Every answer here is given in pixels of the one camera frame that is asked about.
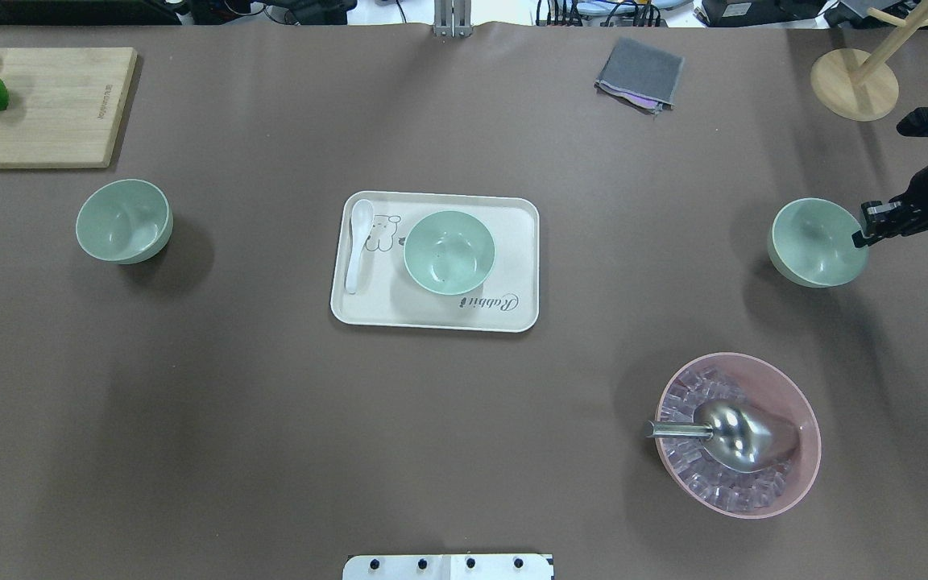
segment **table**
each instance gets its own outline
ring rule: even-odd
[[[620,36],[686,57],[658,117],[598,94]],[[0,28],[0,47],[133,45],[106,170],[0,172],[0,578],[339,578],[347,555],[541,551],[567,578],[928,578],[928,232],[809,290],[765,257],[786,202],[898,194],[928,142],[928,31],[884,120],[810,91],[885,31]],[[110,267],[73,221],[139,176],[176,209]],[[541,318],[518,335],[350,327],[328,309],[363,189],[541,212]],[[822,470],[740,521],[638,426],[699,355],[776,364]]]

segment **white label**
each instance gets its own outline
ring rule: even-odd
[[[751,10],[751,2],[744,2],[741,4],[729,4],[725,7],[725,11],[722,12],[722,18],[726,16],[741,16],[747,14]]]

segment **folded cloth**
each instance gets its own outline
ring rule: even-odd
[[[660,113],[664,106],[675,106],[675,89],[685,62],[682,56],[621,38],[607,57],[596,85],[634,106]]]

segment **cutting board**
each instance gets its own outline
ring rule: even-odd
[[[136,56],[133,48],[0,48],[10,90],[0,169],[110,165]]]

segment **white spoon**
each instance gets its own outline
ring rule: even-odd
[[[371,227],[375,223],[375,206],[370,201],[360,199],[353,204],[350,211],[350,267],[346,269],[346,292],[357,293],[357,279],[360,278],[360,254],[364,251],[364,242],[371,235]]]

